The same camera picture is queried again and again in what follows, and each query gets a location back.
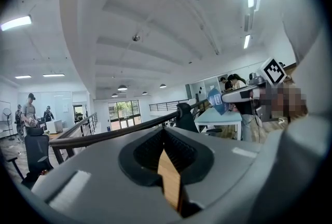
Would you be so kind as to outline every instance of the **black office chair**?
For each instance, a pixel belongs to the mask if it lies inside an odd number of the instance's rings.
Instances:
[[[29,172],[25,178],[23,178],[22,173],[17,167],[15,160],[13,158],[8,160],[12,162],[18,174],[22,178],[22,184],[27,186],[29,189],[33,187],[36,183],[39,175],[42,171],[50,171],[53,169],[49,158],[48,158],[48,135],[43,135],[43,128],[26,128],[27,135],[24,138],[25,148],[26,148],[26,158]]]

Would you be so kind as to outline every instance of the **white desk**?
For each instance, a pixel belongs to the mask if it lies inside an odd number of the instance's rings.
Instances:
[[[241,140],[241,122],[240,113],[228,111],[223,115],[217,112],[215,108],[207,109],[200,117],[195,120],[195,125],[199,131],[199,125],[231,125],[235,124],[238,130],[237,140]]]

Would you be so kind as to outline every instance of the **railing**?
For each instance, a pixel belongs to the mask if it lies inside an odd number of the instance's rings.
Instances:
[[[150,111],[156,110],[170,110],[170,111],[176,111],[177,110],[177,104],[179,103],[186,103],[188,100],[182,100],[182,101],[174,101],[174,102],[164,102],[164,103],[157,103],[157,104],[150,104]]]
[[[191,109],[194,109],[195,115],[198,113],[198,109],[200,108],[200,106],[205,105],[206,102],[207,102],[207,100],[204,100],[204,101],[197,102],[190,106]],[[100,142],[100,141],[116,138],[116,137],[123,136],[123,135],[129,134],[129,133],[132,133],[132,132],[139,131],[139,130],[152,128],[152,127],[155,127],[156,125],[165,123],[166,121],[171,120],[176,117],[178,117],[177,111],[170,113],[168,115],[153,119],[148,122],[143,122],[143,123],[134,125],[132,127],[123,128],[123,129],[116,130],[116,131],[105,132],[105,133],[100,133],[100,134],[96,134],[96,135],[82,136],[82,137],[70,137],[70,135],[75,130],[77,130],[77,128],[80,125],[83,125],[83,123],[81,121],[81,122],[77,123],[74,127],[72,127],[71,129],[66,131],[61,137],[50,141],[49,145],[53,148],[57,161],[60,164],[63,162],[63,158],[61,156],[60,149],[65,149],[68,153],[68,157],[70,158],[75,154],[73,151],[74,148],[87,147],[87,146],[90,146],[90,145]]]

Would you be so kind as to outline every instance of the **office ceiling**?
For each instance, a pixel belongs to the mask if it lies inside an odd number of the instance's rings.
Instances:
[[[243,50],[247,0],[12,0],[1,21],[29,13],[33,24],[0,32],[1,75],[24,85],[64,73],[91,94],[120,84],[153,93],[198,80],[211,61],[263,50],[279,22],[274,2],[262,1]]]

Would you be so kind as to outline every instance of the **floor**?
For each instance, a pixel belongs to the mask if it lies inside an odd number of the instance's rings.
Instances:
[[[266,134],[269,132],[276,130],[276,129],[283,129],[287,126],[287,121],[284,123],[278,124],[277,121],[275,122],[266,122],[263,123],[263,129]],[[236,135],[234,130],[234,125],[226,125],[222,126],[223,131],[218,133],[217,136],[222,138],[232,138]],[[265,138],[261,138],[261,143],[263,144]],[[3,155],[6,160],[18,157],[16,160],[19,169],[21,170],[23,176],[28,173],[27,169],[27,161],[26,161],[26,152],[25,146],[23,143],[20,143],[18,139],[14,141],[9,141],[8,138],[0,139],[0,148],[3,152]],[[63,158],[66,159],[67,154],[66,151],[63,151]],[[55,158],[54,152],[52,148],[49,148],[49,160],[53,167],[58,166],[58,162]],[[11,163],[5,162],[5,166],[12,176],[13,180],[20,183],[21,178],[17,174],[14,166]],[[160,156],[158,173],[163,177],[164,183],[164,195],[171,206],[176,209],[178,204],[178,196],[179,196],[179,184],[180,184],[180,175],[176,171],[175,167],[171,163],[170,159],[168,158],[167,154],[163,151],[162,155]]]

